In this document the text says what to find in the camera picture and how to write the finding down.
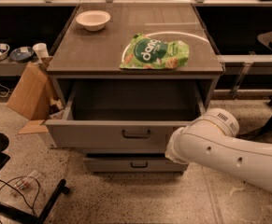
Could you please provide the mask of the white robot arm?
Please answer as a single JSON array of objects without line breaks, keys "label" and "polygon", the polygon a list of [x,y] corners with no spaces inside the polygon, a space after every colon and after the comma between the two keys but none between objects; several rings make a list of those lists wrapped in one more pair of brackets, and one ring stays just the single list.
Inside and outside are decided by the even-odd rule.
[{"label": "white robot arm", "polygon": [[198,163],[272,192],[272,144],[238,139],[238,132],[231,113],[209,109],[172,133],[165,156],[179,164]]}]

